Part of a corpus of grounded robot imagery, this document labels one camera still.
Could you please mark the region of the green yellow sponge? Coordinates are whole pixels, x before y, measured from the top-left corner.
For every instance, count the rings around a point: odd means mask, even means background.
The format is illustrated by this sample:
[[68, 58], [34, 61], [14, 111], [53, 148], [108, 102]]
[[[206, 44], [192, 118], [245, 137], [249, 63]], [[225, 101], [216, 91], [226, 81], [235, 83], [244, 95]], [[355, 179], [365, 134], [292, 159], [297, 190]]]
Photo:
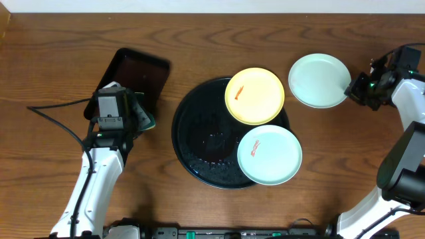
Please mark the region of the green yellow sponge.
[[144, 93], [134, 92], [133, 93], [133, 111], [135, 112], [138, 120], [138, 131], [146, 131], [156, 126], [156, 122], [153, 115], [150, 114], [143, 106]]

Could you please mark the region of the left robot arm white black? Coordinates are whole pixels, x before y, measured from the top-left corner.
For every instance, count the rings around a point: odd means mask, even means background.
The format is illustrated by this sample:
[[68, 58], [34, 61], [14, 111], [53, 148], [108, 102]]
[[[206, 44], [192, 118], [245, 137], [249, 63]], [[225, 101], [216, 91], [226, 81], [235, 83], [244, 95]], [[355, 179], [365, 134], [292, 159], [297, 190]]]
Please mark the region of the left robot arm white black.
[[142, 108], [127, 88], [102, 88], [94, 102], [100, 115], [90, 120], [78, 180], [50, 238], [102, 237], [114, 185], [143, 121]]

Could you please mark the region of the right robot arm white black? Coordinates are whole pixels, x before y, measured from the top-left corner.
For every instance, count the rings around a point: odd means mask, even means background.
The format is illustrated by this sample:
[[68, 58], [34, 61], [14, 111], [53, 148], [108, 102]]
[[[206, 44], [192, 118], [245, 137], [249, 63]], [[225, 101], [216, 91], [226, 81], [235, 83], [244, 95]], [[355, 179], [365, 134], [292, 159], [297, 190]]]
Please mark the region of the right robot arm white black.
[[401, 216], [424, 215], [424, 76], [398, 67], [379, 80], [355, 80], [347, 94], [375, 109], [383, 104], [381, 91], [398, 110], [404, 133], [381, 163], [375, 188], [338, 216], [334, 233], [340, 238], [372, 238]]

